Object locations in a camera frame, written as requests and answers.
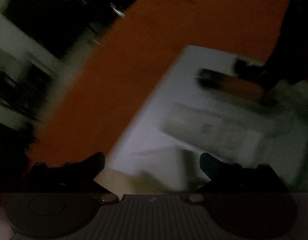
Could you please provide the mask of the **rgb lit computer case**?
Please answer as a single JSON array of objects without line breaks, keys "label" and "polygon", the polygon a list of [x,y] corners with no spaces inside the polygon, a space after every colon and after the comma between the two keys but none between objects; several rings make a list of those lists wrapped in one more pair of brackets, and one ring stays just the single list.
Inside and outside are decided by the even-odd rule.
[{"label": "rgb lit computer case", "polygon": [[115,4],[111,3],[110,4],[112,10],[119,15],[120,17],[124,18],[125,17],[125,13],[119,8],[117,7]]}]

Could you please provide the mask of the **orange lighter with black cap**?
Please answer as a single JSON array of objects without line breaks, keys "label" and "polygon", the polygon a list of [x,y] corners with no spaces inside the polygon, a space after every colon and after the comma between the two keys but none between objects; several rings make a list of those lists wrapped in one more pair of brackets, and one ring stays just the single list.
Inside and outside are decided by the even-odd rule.
[{"label": "orange lighter with black cap", "polygon": [[244,100],[257,101],[264,95],[264,91],[259,85],[206,68],[201,68],[195,78],[201,88],[222,92]]}]

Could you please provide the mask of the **white remote control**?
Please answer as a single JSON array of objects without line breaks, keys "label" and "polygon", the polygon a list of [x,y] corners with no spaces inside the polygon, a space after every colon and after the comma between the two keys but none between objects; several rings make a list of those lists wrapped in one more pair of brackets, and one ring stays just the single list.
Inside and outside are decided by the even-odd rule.
[{"label": "white remote control", "polygon": [[176,103],[162,131],[180,141],[244,167],[265,162],[264,133],[208,111]]}]

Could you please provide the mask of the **clear bag of snacks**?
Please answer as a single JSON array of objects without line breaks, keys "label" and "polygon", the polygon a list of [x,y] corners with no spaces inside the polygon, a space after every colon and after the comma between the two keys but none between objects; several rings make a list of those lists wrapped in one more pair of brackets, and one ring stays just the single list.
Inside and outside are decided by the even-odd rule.
[{"label": "clear bag of snacks", "polygon": [[121,198],[124,194],[168,194],[170,192],[163,184],[148,174],[132,176],[105,167],[94,181]]}]

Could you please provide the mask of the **orange red tablecloth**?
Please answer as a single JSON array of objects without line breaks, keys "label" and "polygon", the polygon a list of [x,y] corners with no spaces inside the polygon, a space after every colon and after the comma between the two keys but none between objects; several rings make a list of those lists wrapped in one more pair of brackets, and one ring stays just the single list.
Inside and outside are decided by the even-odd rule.
[{"label": "orange red tablecloth", "polygon": [[108,153],[188,45],[265,61],[289,0],[138,0],[101,43],[36,133],[30,164]]}]

